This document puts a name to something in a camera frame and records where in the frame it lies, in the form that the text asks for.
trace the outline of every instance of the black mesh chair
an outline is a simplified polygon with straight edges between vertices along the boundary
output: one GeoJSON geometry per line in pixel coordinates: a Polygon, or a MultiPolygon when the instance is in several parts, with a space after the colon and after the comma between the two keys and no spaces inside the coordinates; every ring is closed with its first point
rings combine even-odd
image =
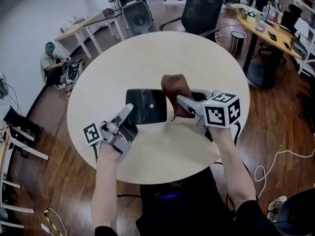
{"type": "Polygon", "coordinates": [[[223,0],[187,0],[183,15],[160,26],[182,20],[186,32],[215,41],[215,32],[223,0]]]}

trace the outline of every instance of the forearm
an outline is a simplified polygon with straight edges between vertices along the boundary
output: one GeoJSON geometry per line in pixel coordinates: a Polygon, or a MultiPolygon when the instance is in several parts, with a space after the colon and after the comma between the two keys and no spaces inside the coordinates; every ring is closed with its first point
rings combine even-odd
{"type": "Polygon", "coordinates": [[[236,210],[248,200],[256,200],[256,190],[233,140],[217,143],[224,168],[229,195],[236,210]]]}
{"type": "Polygon", "coordinates": [[[117,164],[114,151],[100,151],[97,161],[95,191],[92,197],[91,217],[95,227],[108,226],[116,231],[117,220],[117,164]]]}
{"type": "Polygon", "coordinates": [[[46,67],[45,70],[46,70],[46,71],[49,71],[49,70],[55,69],[55,68],[57,68],[57,67],[60,67],[60,65],[59,65],[59,64],[50,65],[50,66],[46,67]]]}

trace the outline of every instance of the bottle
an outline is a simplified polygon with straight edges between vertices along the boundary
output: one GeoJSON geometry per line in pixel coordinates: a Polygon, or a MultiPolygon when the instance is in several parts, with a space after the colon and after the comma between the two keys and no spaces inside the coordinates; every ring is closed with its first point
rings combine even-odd
{"type": "Polygon", "coordinates": [[[265,21],[266,20],[266,17],[267,17],[267,7],[264,6],[264,8],[262,9],[262,13],[261,13],[261,19],[262,21],[265,21]]]}

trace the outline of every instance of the person sitting on floor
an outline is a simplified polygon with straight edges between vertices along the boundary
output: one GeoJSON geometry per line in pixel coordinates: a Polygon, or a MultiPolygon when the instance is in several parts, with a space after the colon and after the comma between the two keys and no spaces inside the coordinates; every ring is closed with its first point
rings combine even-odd
{"type": "Polygon", "coordinates": [[[10,105],[8,100],[6,99],[8,95],[8,87],[5,87],[4,85],[7,85],[5,76],[2,72],[0,72],[0,83],[1,83],[1,93],[0,93],[0,118],[4,120],[6,123],[9,123],[13,126],[20,127],[21,129],[24,129],[25,131],[27,129],[30,130],[30,132],[34,135],[35,141],[39,142],[41,134],[44,130],[44,128],[40,127],[39,125],[33,123],[28,118],[18,114],[14,108],[10,105]]]}
{"type": "Polygon", "coordinates": [[[48,86],[55,85],[58,90],[65,88],[66,84],[61,83],[65,57],[54,54],[55,45],[49,42],[45,46],[45,52],[40,58],[40,72],[44,82],[48,86]]]}

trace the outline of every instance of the white desk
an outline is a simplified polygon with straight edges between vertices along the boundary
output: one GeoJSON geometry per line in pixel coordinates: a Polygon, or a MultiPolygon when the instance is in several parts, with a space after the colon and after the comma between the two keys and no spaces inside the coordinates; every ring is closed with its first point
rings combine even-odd
{"type": "Polygon", "coordinates": [[[91,16],[89,19],[87,19],[87,20],[85,20],[85,21],[83,21],[81,23],[75,24],[70,29],[66,30],[64,33],[60,33],[58,35],[58,37],[55,39],[55,41],[57,43],[59,43],[61,45],[61,47],[63,48],[62,44],[60,43],[60,40],[68,38],[70,36],[75,36],[76,39],[78,40],[79,44],[81,45],[83,51],[85,52],[86,56],[89,59],[91,59],[92,56],[91,56],[89,50],[87,49],[86,45],[84,44],[84,41],[83,41],[82,37],[79,34],[79,31],[81,31],[81,30],[85,30],[86,31],[86,33],[88,34],[89,38],[92,40],[92,42],[94,43],[96,49],[98,50],[99,54],[101,54],[102,53],[102,49],[99,46],[97,40],[95,39],[94,34],[93,34],[92,30],[90,29],[90,26],[92,26],[93,24],[96,24],[96,23],[100,23],[100,22],[108,23],[108,27],[109,27],[109,29],[111,31],[112,36],[115,36],[114,33],[113,33],[113,30],[111,28],[111,25],[109,23],[110,21],[114,21],[121,39],[124,40],[124,36],[123,36],[123,34],[121,32],[121,29],[119,28],[119,24],[118,24],[118,22],[116,20],[116,18],[119,15],[120,15],[120,13],[116,12],[115,14],[113,14],[113,15],[111,15],[109,17],[105,17],[103,15],[103,12],[98,13],[97,15],[91,16]]]}
{"type": "MultiPolygon", "coordinates": [[[[161,89],[164,74],[183,73],[191,89],[236,93],[245,125],[250,92],[237,61],[216,43],[197,35],[163,31],[127,39],[98,56],[79,78],[70,98],[67,123],[77,151],[96,168],[83,128],[111,120],[124,106],[127,89],[161,89]]],[[[117,178],[140,184],[171,182],[200,172],[219,159],[216,144],[191,127],[193,119],[176,118],[167,101],[167,122],[139,125],[117,178]]]]}

